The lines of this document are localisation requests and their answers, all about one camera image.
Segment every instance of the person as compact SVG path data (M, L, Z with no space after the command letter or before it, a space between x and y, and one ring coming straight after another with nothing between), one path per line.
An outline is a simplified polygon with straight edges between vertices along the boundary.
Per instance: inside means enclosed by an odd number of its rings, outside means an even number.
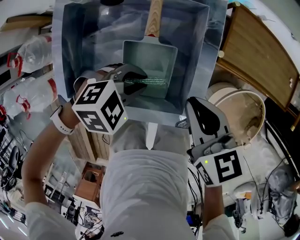
M70 103L59 118L68 128L79 119ZM187 129L158 126L153 149L145 144L145 123L128 120L113 136L100 190L103 240L194 240L186 221ZM47 206L42 179L65 138L51 122L31 146L22 166L28 234L31 240L75 240L75 226ZM205 187L203 239L234 239L224 215L222 187Z

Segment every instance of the white bucket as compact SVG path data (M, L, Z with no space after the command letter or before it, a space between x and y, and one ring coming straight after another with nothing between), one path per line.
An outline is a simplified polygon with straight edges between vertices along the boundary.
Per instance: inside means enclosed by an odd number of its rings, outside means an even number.
M225 113L238 144L250 143L261 130L266 108L262 98L255 92L238 90L228 82L219 82L209 87L206 99Z

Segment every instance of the white smartwatch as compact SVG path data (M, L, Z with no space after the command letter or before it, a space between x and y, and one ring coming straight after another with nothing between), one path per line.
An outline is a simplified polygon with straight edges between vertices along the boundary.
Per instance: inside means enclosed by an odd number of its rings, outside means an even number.
M63 134L65 135L70 135L72 134L74 129L68 128L61 120L59 117L59 114L62 110L62 105L60 105L55 112L51 115L50 119L52 120L53 124L56 126L56 128Z

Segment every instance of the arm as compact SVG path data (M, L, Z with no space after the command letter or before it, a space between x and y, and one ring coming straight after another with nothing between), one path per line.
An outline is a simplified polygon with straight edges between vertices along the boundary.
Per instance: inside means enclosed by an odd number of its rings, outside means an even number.
M66 103L60 119L68 128L75 128L79 119L70 103ZM65 135L51 122L31 146L22 166L25 204L38 202L47 205L42 180Z
M206 187L204 191L203 228L209 221L224 214L222 186Z

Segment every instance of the plastic bottle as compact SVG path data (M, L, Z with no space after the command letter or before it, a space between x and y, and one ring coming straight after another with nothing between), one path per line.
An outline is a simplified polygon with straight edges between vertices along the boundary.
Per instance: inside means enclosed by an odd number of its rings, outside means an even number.
M11 118L21 112L42 112L57 98L53 71L35 79L30 77L12 89L6 91L3 97L3 107Z
M24 73L32 73L52 63L51 33L33 36L18 50L17 57L12 60L13 68L20 68Z

